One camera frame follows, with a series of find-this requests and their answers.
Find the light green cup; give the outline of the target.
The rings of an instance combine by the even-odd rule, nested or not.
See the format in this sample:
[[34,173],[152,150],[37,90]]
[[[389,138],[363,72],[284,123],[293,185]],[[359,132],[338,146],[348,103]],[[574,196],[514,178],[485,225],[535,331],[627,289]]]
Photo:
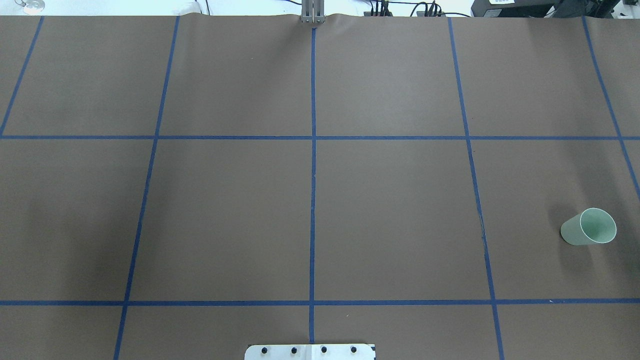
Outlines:
[[618,233],[614,218],[600,208],[587,208],[560,226],[562,239],[572,246],[612,242]]

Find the black device on desk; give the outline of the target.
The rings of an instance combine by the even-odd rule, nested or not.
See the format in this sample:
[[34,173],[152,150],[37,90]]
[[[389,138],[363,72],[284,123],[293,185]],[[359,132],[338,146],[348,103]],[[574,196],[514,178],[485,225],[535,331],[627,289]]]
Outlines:
[[576,18],[593,7],[592,0],[474,0],[475,18]]

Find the aluminium frame post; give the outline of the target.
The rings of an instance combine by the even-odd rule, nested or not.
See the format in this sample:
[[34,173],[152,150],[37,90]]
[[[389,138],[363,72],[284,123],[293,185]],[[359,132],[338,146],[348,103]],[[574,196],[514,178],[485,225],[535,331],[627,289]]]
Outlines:
[[300,0],[301,22],[304,24],[322,24],[326,21],[324,0]]

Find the white pedestal column base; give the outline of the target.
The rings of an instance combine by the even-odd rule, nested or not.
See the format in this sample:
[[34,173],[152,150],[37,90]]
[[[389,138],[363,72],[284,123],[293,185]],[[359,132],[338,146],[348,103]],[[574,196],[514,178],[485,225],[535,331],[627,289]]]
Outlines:
[[375,360],[375,346],[366,343],[256,344],[245,360]]

